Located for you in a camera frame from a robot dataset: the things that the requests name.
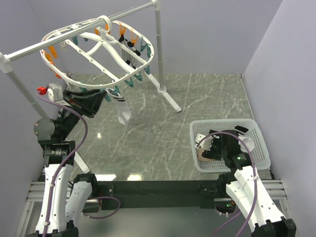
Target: gray marble table surface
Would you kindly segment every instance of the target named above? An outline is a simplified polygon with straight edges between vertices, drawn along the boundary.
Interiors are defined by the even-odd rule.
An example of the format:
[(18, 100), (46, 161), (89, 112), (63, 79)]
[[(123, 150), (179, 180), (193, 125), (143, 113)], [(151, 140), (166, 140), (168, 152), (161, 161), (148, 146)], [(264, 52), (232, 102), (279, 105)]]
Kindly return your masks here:
[[(75, 75), (75, 80), (103, 83), (105, 75)], [(131, 110), (127, 126), (119, 123), (114, 102), (104, 101), (92, 119), (79, 154), (99, 180), (213, 180), (218, 173), (201, 173), (194, 165), (189, 125), (201, 119), (251, 118), (239, 74), (167, 74), (165, 85), (182, 108), (175, 112), (150, 81), (134, 80), (120, 90)], [(80, 121), (68, 139), (78, 143), (84, 133)], [(75, 165), (73, 177), (81, 173)], [(260, 171), (263, 179), (269, 171)]]

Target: perforated basket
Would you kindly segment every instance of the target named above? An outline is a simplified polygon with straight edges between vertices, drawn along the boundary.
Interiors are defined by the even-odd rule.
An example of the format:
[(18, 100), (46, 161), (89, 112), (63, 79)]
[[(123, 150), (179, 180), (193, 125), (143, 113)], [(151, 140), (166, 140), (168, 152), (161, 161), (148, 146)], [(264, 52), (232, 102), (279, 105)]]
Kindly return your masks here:
[(229, 168), (225, 166), (223, 159), (221, 161), (210, 161), (203, 162), (198, 161), (198, 154), (195, 148), (195, 139), (198, 133), (207, 135), (210, 129), (216, 131), (223, 131), (228, 129), (233, 129), (237, 125), (249, 129), (245, 136), (251, 137), (255, 143), (255, 147), (251, 152), (255, 165), (258, 170), (268, 169), (270, 167), (270, 158), (266, 143), (263, 139), (262, 133), (258, 127), (258, 124), (248, 118), (238, 118), (238, 119), (213, 119), (213, 120), (197, 120), (190, 124), (190, 139), (192, 146), (192, 154), (195, 165), (200, 172), (213, 173), (213, 172), (228, 172)]

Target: sock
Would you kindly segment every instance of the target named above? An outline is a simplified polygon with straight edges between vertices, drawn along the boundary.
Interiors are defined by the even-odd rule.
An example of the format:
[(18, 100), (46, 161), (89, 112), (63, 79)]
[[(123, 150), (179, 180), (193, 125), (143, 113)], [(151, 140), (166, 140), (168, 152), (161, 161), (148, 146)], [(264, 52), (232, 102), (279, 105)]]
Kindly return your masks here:
[(127, 121), (130, 119), (130, 110), (125, 102), (124, 97), (120, 93), (115, 93), (113, 89), (106, 88), (106, 92), (112, 98), (114, 98), (115, 105), (117, 106), (118, 110), (118, 121), (123, 124), (124, 126), (127, 125)]

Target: horizontal pole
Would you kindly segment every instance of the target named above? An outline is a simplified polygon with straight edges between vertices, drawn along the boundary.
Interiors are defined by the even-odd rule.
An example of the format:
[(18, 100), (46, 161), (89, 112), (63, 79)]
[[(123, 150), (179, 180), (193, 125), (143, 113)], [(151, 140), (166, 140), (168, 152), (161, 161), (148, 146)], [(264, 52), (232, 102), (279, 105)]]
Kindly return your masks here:
[[(154, 5), (154, 3), (151, 1), (149, 3), (146, 3), (146, 4), (143, 4), (143, 5), (140, 5), (138, 7), (131, 7), (130, 9), (128, 10), (125, 10), (125, 11), (122, 11), (122, 12), (119, 12), (117, 14), (114, 14), (112, 16), (109, 17), (109, 19), (111, 21), (115, 21), (115, 20), (118, 20), (122, 17), (125, 17), (127, 15), (130, 15), (136, 11), (139, 11), (139, 10), (142, 10), (142, 9), (145, 9), (149, 6), (152, 6)], [(18, 58), (22, 58), (26, 55), (29, 55), (31, 53), (34, 53), (38, 50), (41, 50), (41, 49), (44, 49), (48, 46), (51, 46), (53, 44), (56, 44), (56, 43), (60, 43), (62, 41), (65, 41), (71, 37), (74, 37), (74, 36), (77, 36), (77, 35), (80, 35), (84, 32), (87, 32), (91, 29), (94, 29), (94, 28), (97, 28), (101, 25), (105, 24), (105, 20), (104, 19), (99, 19), (99, 20), (96, 20), (94, 22), (91, 22), (89, 24), (86, 24), (86, 25), (83, 25), (81, 27), (78, 27), (77, 29), (73, 29), (71, 31), (68, 31), (64, 34), (61, 34), (61, 35), (58, 35), (56, 37), (53, 37), (51, 39), (48, 39), (48, 40), (45, 40), (43, 42), (39, 42), (39, 43), (36, 43), (34, 45), (31, 45), (29, 47), (26, 47), (26, 48), (23, 48), (21, 50), (18, 50), (14, 53), (11, 53), (11, 54), (8, 54), (6, 55), (6, 58), (9, 59), (10, 61), (14, 61)]]

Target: purple cable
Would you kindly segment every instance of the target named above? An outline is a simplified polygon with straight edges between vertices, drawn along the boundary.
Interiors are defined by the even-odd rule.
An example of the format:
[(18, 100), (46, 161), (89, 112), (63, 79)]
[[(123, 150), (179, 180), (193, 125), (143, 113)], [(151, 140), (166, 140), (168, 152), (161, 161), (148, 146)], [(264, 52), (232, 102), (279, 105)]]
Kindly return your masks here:
[[(253, 177), (256, 177), (256, 166), (255, 166), (255, 161), (254, 161), (254, 158), (252, 156), (252, 153), (250, 152), (250, 150), (248, 149), (248, 147), (246, 146), (246, 144), (237, 136), (229, 133), (229, 132), (213, 132), (213, 133), (210, 133), (208, 135), (206, 135), (205, 137), (203, 137), (200, 142), (197, 144), (198, 146), (201, 144), (202, 141), (204, 141), (206, 138), (208, 137), (211, 137), (213, 135), (219, 135), (219, 134), (224, 134), (224, 135), (229, 135), (231, 137), (234, 137), (236, 138), (246, 149), (246, 151), (248, 152), (249, 154), (249, 157), (250, 157), (250, 160), (251, 160), (251, 166), (252, 166), (252, 170), (253, 170)], [(255, 209), (255, 205), (256, 205), (256, 202), (257, 202), (257, 196), (258, 196), (258, 190), (257, 190), (257, 180), (255, 179), (254, 180), (254, 197), (253, 197), (253, 203), (252, 203), (252, 206), (251, 206), (251, 209), (250, 209), (250, 212), (245, 220), (245, 222), (243, 223), (243, 225), (241, 226), (240, 230), (238, 231), (238, 233), (236, 234), (236, 237), (240, 236), (240, 234), (242, 233), (242, 231), (245, 229), (246, 225), (248, 224), (248, 221), (250, 220), (250, 217)], [(219, 231), (222, 227), (224, 227), (227, 223), (229, 223), (232, 219), (230, 219), (228, 222), (224, 223), (223, 225), (221, 225), (221, 227), (217, 230)]]
[(91, 218), (91, 219), (105, 219), (105, 218), (108, 218), (110, 216), (113, 216), (115, 213), (117, 213), (119, 211), (119, 208), (120, 208), (120, 200), (117, 199), (116, 197), (92, 197), (92, 198), (89, 198), (88, 200), (90, 199), (112, 199), (112, 200), (115, 200), (118, 202), (118, 207), (116, 208), (116, 210), (114, 212), (112, 212), (111, 214), (107, 215), (107, 216), (90, 216), (90, 215), (87, 215), (87, 214), (83, 214), (84, 216), (88, 217), (88, 218)]
[[(87, 122), (85, 121), (85, 119), (79, 114), (77, 113), (76, 111), (74, 111), (73, 109), (71, 108), (68, 108), (67, 106), (64, 106), (64, 105), (60, 105), (58, 103), (55, 103), (53, 101), (50, 101), (44, 97), (41, 97), (40, 96), (40, 92), (38, 92), (37, 94), (38, 98), (51, 104), (51, 105), (55, 105), (57, 107), (60, 107), (64, 110), (67, 110), (69, 112), (71, 112), (72, 114), (76, 115), (79, 119), (82, 120), (83, 124), (84, 124), (84, 128), (85, 128), (85, 131), (84, 131), (84, 135), (83, 135), (83, 138), (82, 140), (79, 142), (79, 144), (66, 156), (66, 158), (60, 163), (60, 165), (58, 166), (56, 172), (54, 173), (53, 177), (52, 177), (52, 180), (51, 180), (51, 184), (52, 186), (49, 188), (49, 194), (48, 194), (48, 202), (47, 202), (47, 211), (46, 211), (46, 217), (45, 217), (45, 222), (49, 222), (49, 216), (50, 216), (50, 212), (51, 212), (51, 204), (52, 204), (52, 199), (53, 199), (53, 191), (54, 191), (54, 185), (55, 185), (55, 181), (57, 179), (57, 175), (59, 173), (59, 171), (61, 170), (61, 168), (63, 167), (63, 165), (67, 162), (67, 160), (76, 152), (76, 150), (78, 150), (78, 148), (83, 144), (83, 142), (85, 141), (85, 138), (87, 137), (87, 134), (88, 134), (88, 124)], [(44, 230), (43, 230), (43, 235), (42, 237), (46, 237), (46, 234), (47, 234), (47, 230), (48, 230), (48, 225), (44, 226)]]
[(239, 211), (235, 216), (233, 216), (231, 219), (229, 219), (227, 222), (222, 224), (217, 230), (212, 234), (211, 237), (214, 237), (224, 226), (226, 226), (228, 223), (230, 223), (232, 220), (236, 219), (241, 214), (241, 211)]

